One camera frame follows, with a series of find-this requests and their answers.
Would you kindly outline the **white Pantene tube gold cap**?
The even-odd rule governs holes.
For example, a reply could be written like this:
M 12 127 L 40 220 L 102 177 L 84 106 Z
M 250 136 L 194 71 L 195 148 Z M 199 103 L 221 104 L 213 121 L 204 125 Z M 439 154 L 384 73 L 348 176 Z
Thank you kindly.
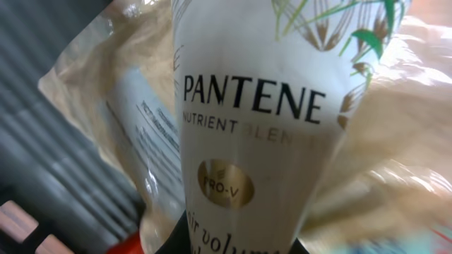
M 288 253 L 383 51 L 394 0 L 172 2 L 192 253 Z

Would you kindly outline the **clear beige zip pouch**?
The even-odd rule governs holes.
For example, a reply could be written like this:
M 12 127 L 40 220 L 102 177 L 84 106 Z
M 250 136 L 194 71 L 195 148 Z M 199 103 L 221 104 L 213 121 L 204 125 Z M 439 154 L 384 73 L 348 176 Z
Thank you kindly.
M 192 253 L 172 2 L 112 2 L 38 83 L 142 195 L 146 253 Z M 409 2 L 288 253 L 451 224 L 451 2 Z

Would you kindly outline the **teal wipes packet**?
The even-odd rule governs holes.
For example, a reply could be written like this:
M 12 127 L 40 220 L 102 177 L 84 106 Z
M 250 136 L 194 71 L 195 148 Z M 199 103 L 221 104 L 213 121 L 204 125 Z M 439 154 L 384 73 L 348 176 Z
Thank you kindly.
M 339 254 L 451 254 L 451 224 L 440 224 L 407 238 L 364 241 L 341 247 Z

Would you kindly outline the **red snack package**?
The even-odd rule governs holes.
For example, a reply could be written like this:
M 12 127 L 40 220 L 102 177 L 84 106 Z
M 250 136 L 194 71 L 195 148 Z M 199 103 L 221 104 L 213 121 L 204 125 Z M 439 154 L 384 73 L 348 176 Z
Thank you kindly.
M 112 246 L 106 254 L 144 254 L 139 232 L 135 232 L 126 240 Z

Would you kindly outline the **dark grey plastic basket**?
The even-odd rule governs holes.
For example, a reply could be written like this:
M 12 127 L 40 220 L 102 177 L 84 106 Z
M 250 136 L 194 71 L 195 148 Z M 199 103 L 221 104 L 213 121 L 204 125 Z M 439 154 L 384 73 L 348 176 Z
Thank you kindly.
M 138 228 L 129 182 L 38 90 L 69 42 L 107 5 L 94 0 L 1 2 L 1 196 L 75 253 L 105 253 Z

